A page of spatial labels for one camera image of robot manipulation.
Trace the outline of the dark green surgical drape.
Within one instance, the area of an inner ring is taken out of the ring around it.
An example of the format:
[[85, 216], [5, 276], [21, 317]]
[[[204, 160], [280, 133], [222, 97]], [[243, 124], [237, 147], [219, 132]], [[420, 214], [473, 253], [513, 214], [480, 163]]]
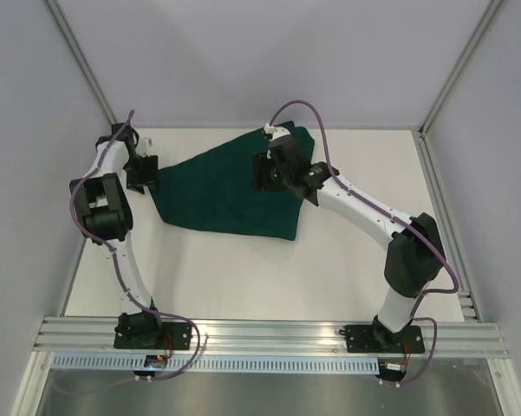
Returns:
[[296, 239], [303, 201], [293, 192], [255, 192], [253, 155], [267, 150], [264, 130], [244, 133], [159, 170], [150, 191], [162, 221], [178, 227]]

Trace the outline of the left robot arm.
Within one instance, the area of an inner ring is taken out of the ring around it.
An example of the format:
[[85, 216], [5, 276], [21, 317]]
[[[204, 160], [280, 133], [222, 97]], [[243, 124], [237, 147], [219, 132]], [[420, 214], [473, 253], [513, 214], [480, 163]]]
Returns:
[[120, 299], [118, 330], [133, 330], [137, 341], [153, 348], [162, 342], [165, 328], [153, 313], [153, 298], [135, 259], [134, 216], [127, 192], [143, 195], [146, 189], [159, 188], [159, 158], [138, 154], [139, 141], [128, 121], [113, 124], [111, 133], [97, 140], [88, 172], [70, 181], [69, 211], [81, 234], [106, 259]]

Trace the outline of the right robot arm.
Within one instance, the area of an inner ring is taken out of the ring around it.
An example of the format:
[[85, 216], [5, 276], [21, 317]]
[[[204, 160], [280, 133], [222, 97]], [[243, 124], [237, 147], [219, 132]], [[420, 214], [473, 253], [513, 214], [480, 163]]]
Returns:
[[253, 156], [256, 192], [290, 191], [316, 207], [344, 218], [368, 234], [386, 252], [383, 276], [388, 285], [374, 318], [373, 338], [385, 351], [405, 340], [415, 305], [443, 268], [444, 256], [435, 220], [382, 205], [360, 191], [325, 162], [311, 163], [298, 138], [277, 127], [264, 135], [267, 150]]

